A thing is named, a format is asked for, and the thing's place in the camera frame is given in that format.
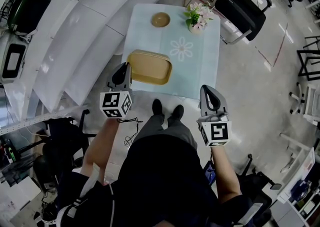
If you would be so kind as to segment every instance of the leg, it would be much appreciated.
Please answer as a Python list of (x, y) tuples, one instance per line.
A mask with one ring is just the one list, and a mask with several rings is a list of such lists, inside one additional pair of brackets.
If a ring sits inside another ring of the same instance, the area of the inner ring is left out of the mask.
[(145, 123), (143, 128), (137, 134), (133, 142), (144, 137), (155, 135), (160, 131), (163, 131), (164, 129), (162, 127), (162, 124), (164, 123), (164, 120), (165, 116), (163, 114), (151, 116), (151, 118), (149, 118), (147, 123)]
[(153, 116), (145, 123), (133, 142), (144, 137), (155, 135), (164, 130), (161, 125), (164, 123), (165, 116), (162, 113), (162, 104), (159, 99), (153, 101), (152, 111)]
[(198, 148), (198, 144), (195, 141), (191, 131), (179, 119), (169, 117), (168, 128), (161, 133), (180, 138), (181, 140), (190, 144), (193, 148)]
[(197, 149), (198, 145), (189, 128), (187, 128), (180, 121), (184, 115), (184, 112), (185, 109), (182, 105), (175, 107), (171, 117), (168, 118), (168, 128), (163, 130), (161, 134), (180, 138), (181, 140), (190, 144), (193, 148)]

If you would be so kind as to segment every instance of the box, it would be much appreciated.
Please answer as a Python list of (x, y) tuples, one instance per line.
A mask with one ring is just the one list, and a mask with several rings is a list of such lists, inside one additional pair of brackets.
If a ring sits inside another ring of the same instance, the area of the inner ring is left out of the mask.
[(205, 146), (224, 146), (231, 140), (231, 121), (198, 123)]
[(100, 110), (109, 119), (125, 118), (131, 105), (128, 91), (100, 93)]

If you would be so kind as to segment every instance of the flower pattern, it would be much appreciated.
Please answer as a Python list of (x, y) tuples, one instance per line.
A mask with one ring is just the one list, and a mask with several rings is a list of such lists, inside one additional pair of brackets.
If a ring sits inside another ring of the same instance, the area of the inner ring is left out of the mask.
[(179, 62), (183, 62), (185, 57), (191, 58), (193, 56), (189, 49), (191, 49), (194, 44), (192, 42), (186, 43), (186, 39), (184, 37), (180, 37), (179, 42), (172, 40), (170, 44), (174, 48), (170, 51), (170, 56), (178, 55)]

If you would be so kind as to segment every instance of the white table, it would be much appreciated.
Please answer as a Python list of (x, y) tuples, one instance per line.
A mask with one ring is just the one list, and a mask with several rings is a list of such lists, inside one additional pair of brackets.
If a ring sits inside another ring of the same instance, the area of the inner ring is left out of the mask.
[[(151, 51), (170, 58), (172, 73), (165, 85), (133, 80), (133, 90), (200, 99), (202, 85), (215, 87), (219, 60), (220, 18), (216, 15), (203, 33), (196, 35), (187, 28), (186, 17), (183, 14), (185, 11), (184, 7), (161, 4), (137, 4), (134, 7), (122, 62), (126, 62), (128, 55), (134, 50)], [(158, 28), (151, 24), (152, 16), (158, 12), (169, 14), (169, 25)]]

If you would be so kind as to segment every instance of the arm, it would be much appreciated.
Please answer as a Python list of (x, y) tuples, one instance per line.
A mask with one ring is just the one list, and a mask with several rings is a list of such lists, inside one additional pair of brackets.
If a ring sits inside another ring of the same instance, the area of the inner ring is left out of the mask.
[(106, 166), (110, 157), (119, 123), (117, 119), (109, 118), (103, 124), (102, 129), (93, 139), (85, 152), (81, 174), (90, 177), (94, 163), (100, 168), (98, 181), (103, 184)]
[(216, 174), (216, 187), (220, 203), (241, 195), (237, 175), (223, 146), (211, 147)]

